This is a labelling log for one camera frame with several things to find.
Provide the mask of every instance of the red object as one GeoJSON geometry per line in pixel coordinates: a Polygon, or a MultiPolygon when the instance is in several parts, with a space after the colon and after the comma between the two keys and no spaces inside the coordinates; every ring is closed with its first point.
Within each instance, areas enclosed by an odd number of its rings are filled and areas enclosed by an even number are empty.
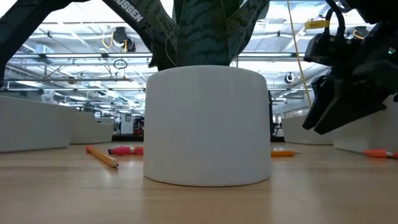
{"type": "Polygon", "coordinates": [[[114,155],[130,155],[132,154],[132,150],[129,146],[119,146],[108,150],[108,153],[114,155]]]}
{"type": "Polygon", "coordinates": [[[131,148],[129,146],[119,146],[114,147],[113,149],[108,149],[109,155],[144,155],[144,146],[136,146],[131,148]]]}
{"type": "Polygon", "coordinates": [[[370,149],[363,153],[370,157],[398,159],[398,152],[389,152],[385,149],[370,149]]]}
{"type": "Polygon", "coordinates": [[[137,155],[144,155],[144,147],[143,146],[139,146],[139,147],[134,147],[134,154],[137,155]]]}

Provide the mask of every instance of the plant leaf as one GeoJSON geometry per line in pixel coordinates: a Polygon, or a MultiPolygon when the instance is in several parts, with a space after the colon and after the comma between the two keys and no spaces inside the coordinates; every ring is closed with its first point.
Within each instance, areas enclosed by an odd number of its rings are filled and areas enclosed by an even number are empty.
{"type": "Polygon", "coordinates": [[[223,2],[225,16],[229,18],[241,7],[243,0],[221,0],[223,2]]]}
{"type": "Polygon", "coordinates": [[[185,0],[176,54],[179,67],[229,66],[228,31],[221,1],[185,0]]]}
{"type": "Polygon", "coordinates": [[[159,0],[127,1],[131,1],[136,9],[146,16],[149,24],[160,29],[167,38],[170,39],[172,45],[175,47],[177,43],[178,26],[164,10],[163,5],[159,0]]]}
{"type": "Polygon", "coordinates": [[[265,19],[267,17],[268,10],[269,10],[269,4],[267,4],[267,6],[261,11],[260,16],[257,18],[257,20],[265,19]]]}
{"type": "Polygon", "coordinates": [[[247,0],[228,18],[229,59],[232,61],[247,46],[253,34],[257,18],[270,0],[247,0]]]}
{"type": "Polygon", "coordinates": [[[174,0],[174,5],[173,5],[173,17],[175,16],[175,22],[177,24],[180,24],[180,19],[181,19],[181,12],[182,12],[182,6],[184,4],[185,0],[174,0]]]}

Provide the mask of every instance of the snake plant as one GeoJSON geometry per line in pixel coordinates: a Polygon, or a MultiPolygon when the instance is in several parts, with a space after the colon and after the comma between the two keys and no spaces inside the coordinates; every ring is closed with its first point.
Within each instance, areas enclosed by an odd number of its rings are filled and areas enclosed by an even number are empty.
{"type": "Polygon", "coordinates": [[[146,15],[141,29],[150,39],[151,65],[163,70],[229,66],[247,46],[259,16],[266,16],[270,0],[174,0],[175,20],[159,0],[131,1],[146,15]]]}

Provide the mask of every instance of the yellow cable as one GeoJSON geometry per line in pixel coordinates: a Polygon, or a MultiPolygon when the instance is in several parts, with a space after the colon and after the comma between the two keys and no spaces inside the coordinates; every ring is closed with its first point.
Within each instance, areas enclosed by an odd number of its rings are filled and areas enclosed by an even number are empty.
{"type": "Polygon", "coordinates": [[[112,36],[111,36],[111,45],[106,45],[106,44],[105,44],[104,36],[105,36],[105,31],[104,31],[104,33],[103,33],[103,35],[102,35],[102,44],[104,45],[104,47],[106,47],[106,48],[109,49],[109,48],[111,48],[112,45],[113,45],[113,31],[112,31],[112,36]]]}
{"type": "Polygon", "coordinates": [[[286,0],[286,1],[287,1],[287,9],[289,10],[290,27],[292,28],[292,34],[293,34],[293,40],[294,40],[294,48],[296,49],[296,57],[297,57],[297,61],[298,61],[298,67],[300,68],[301,79],[303,80],[305,92],[307,94],[308,105],[309,105],[309,107],[311,107],[312,101],[311,101],[311,97],[310,97],[310,92],[308,91],[307,83],[306,83],[305,78],[304,78],[303,68],[301,67],[301,61],[300,61],[300,56],[299,56],[299,49],[297,48],[296,33],[294,32],[292,12],[290,11],[290,1],[289,0],[286,0]]]}

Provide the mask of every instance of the security camera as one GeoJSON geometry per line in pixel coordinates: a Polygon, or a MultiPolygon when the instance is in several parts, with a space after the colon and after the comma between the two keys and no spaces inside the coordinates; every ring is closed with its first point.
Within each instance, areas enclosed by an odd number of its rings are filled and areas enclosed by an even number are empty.
{"type": "Polygon", "coordinates": [[[294,75],[291,72],[289,72],[289,74],[285,76],[285,82],[287,84],[291,84],[294,81],[294,78],[295,78],[294,75]]]}

